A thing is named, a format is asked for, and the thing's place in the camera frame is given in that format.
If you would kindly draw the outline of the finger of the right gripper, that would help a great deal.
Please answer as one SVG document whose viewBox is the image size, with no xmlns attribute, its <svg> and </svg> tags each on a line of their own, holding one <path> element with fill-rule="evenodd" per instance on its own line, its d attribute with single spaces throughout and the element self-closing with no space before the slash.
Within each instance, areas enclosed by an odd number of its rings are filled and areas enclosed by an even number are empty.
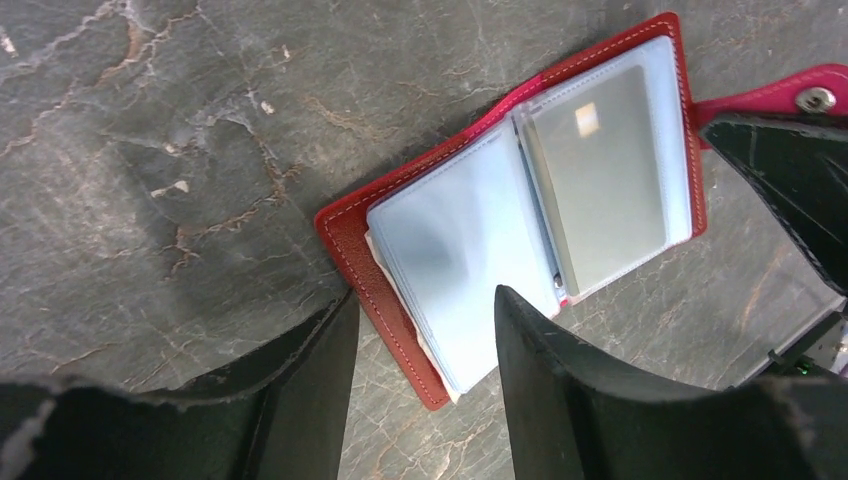
<svg viewBox="0 0 848 480">
<path fill-rule="evenodd" d="M 700 137 L 753 188 L 822 281 L 847 293 L 847 118 L 721 113 Z"/>
</svg>

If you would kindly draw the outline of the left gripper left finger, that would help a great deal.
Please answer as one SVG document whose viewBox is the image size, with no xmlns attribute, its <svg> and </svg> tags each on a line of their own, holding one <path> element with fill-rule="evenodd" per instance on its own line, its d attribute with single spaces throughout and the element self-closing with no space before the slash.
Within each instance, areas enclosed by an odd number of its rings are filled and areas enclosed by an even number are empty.
<svg viewBox="0 0 848 480">
<path fill-rule="evenodd" d="M 5 479 L 334 479 L 359 336 L 352 293 L 182 387 L 1 382 Z"/>
</svg>

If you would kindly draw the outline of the grey credit card gold chip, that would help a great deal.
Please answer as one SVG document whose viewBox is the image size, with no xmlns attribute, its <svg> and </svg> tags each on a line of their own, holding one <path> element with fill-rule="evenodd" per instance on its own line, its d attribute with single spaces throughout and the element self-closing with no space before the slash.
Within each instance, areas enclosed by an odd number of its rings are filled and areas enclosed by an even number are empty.
<svg viewBox="0 0 848 480">
<path fill-rule="evenodd" d="M 583 297 L 667 243 L 645 72 L 624 65 L 515 115 L 565 290 Z"/>
</svg>

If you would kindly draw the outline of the red leather card holder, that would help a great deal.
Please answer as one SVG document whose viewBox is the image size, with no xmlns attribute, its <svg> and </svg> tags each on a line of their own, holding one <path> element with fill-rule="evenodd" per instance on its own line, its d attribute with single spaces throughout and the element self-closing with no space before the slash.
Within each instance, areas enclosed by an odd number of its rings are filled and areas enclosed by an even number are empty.
<svg viewBox="0 0 848 480">
<path fill-rule="evenodd" d="M 538 73 L 448 141 L 324 207 L 318 234 L 427 409 L 496 367 L 498 285 L 551 318 L 623 276 L 568 296 L 515 115 L 540 95 L 624 65 L 645 72 L 667 243 L 623 275 L 706 231 L 699 132 L 716 115 L 847 112 L 847 68 L 834 63 L 694 101 L 679 18 L 664 12 Z"/>
</svg>

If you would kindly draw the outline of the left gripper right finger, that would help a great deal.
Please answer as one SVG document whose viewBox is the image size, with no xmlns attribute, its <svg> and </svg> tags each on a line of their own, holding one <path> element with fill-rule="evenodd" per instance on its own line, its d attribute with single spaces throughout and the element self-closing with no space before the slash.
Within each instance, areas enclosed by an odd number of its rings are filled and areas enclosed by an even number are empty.
<svg viewBox="0 0 848 480">
<path fill-rule="evenodd" d="M 624 362 L 512 288 L 494 300 L 519 479 L 843 479 L 847 383 L 761 376 L 713 391 Z"/>
</svg>

